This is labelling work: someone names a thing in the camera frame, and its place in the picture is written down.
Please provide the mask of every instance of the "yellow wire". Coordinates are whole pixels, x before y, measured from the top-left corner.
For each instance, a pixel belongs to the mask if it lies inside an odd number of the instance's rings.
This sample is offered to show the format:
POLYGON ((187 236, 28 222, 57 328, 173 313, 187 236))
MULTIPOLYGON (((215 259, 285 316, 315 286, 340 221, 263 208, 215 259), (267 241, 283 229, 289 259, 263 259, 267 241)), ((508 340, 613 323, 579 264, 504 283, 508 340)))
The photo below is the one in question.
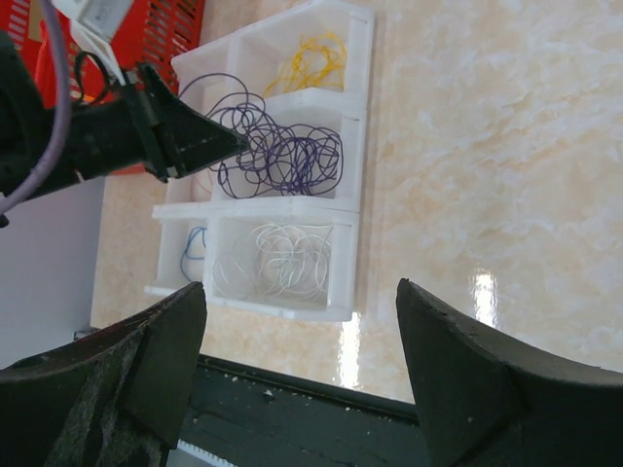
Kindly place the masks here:
POLYGON ((272 93, 286 93, 306 88, 344 90, 346 63, 347 48, 335 34, 329 32, 313 37, 305 43, 301 39, 299 51, 281 65, 276 79, 264 91, 264 97, 272 93), (327 43, 331 42, 338 45, 337 51, 327 46, 327 43), (313 66, 311 58, 316 56, 324 58, 324 67, 313 66))

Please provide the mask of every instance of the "black cable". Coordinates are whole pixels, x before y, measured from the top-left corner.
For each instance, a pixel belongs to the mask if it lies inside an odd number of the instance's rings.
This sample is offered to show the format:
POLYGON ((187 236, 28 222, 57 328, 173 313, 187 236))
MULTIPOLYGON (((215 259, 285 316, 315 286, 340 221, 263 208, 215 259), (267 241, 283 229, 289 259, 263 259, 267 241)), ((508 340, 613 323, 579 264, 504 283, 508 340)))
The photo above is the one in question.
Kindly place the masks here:
POLYGON ((82 82, 82 66, 85 62, 85 59, 87 59, 87 57, 91 58, 95 62, 95 65, 97 65, 97 68, 99 69, 99 72, 101 73, 101 77, 104 81, 104 88, 99 93, 99 95, 93 100, 93 102, 89 103, 89 105, 95 105, 101 102, 102 100, 104 100, 106 96, 108 95, 108 92, 110 92, 110 90, 112 89, 110 75, 108 74, 108 70, 106 69, 104 62, 101 61, 101 58, 99 58, 99 56, 91 52, 79 51, 76 54, 76 59, 74 61, 74 78, 76 79, 78 89, 80 90, 80 97, 76 101, 77 105, 82 105, 85 102, 86 94, 85 94, 85 87, 82 82))

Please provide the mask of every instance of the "red basket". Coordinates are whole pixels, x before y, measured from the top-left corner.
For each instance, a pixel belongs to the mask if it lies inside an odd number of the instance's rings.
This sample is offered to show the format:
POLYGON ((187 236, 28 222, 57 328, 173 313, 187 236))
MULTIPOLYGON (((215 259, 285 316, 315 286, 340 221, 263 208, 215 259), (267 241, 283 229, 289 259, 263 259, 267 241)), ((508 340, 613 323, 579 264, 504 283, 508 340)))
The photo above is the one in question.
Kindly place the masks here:
MULTIPOLYGON (((38 21, 38 15, 31 9, 36 0, 0 0, 0 28, 9 32, 28 71, 35 77, 44 104, 55 103, 55 82, 52 58, 46 43, 45 28, 42 28, 42 43, 31 39, 31 21, 38 21)), ((121 27, 117 31, 112 47, 122 68, 131 69, 137 61, 153 64, 173 92, 177 92, 177 80, 170 66, 173 56, 194 49, 199 44, 202 29, 205 0, 134 0, 121 27)), ((60 16, 65 33, 68 60, 73 71, 74 58, 80 50, 69 35, 69 21, 60 16)), ((94 97, 102 89, 99 70, 90 60, 82 68, 83 85, 87 96, 94 97)), ((71 79, 72 91, 77 96, 76 81, 71 79)), ((141 171, 136 167, 117 173, 141 171)))

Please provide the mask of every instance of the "white bracket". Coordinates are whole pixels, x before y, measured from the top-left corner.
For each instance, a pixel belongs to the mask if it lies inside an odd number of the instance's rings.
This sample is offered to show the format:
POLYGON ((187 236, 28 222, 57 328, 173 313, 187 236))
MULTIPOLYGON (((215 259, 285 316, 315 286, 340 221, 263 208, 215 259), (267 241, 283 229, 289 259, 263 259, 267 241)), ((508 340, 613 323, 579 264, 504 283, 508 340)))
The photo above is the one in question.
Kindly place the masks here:
POLYGON ((119 82, 126 79, 110 42, 124 21, 133 0, 53 0, 69 18, 71 37, 83 50, 96 54, 119 82))

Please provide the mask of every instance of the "marble tabletop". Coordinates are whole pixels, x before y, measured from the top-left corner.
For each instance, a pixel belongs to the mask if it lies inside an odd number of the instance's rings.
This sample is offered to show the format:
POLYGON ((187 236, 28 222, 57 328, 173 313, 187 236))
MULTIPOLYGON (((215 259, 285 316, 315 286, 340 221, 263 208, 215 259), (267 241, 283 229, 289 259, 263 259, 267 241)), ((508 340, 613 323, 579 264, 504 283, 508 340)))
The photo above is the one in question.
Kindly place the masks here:
MULTIPOLYGON (((413 401, 409 277, 553 353, 623 371, 623 2, 351 0, 377 12, 356 313, 210 306, 202 352, 413 401)), ((302 3, 207 0, 202 40, 302 3)), ((165 187, 106 181, 92 324, 154 300, 165 187)))

